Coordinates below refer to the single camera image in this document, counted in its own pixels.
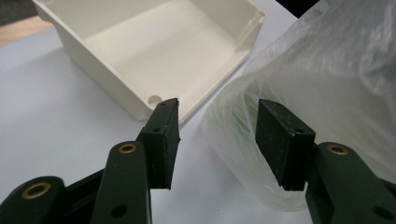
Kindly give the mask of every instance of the plastic container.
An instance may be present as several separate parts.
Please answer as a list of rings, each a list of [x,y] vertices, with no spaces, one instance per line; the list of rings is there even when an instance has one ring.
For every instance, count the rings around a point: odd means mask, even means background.
[[[178,98],[179,122],[240,64],[264,13],[245,0],[34,0],[66,52],[136,119]]]

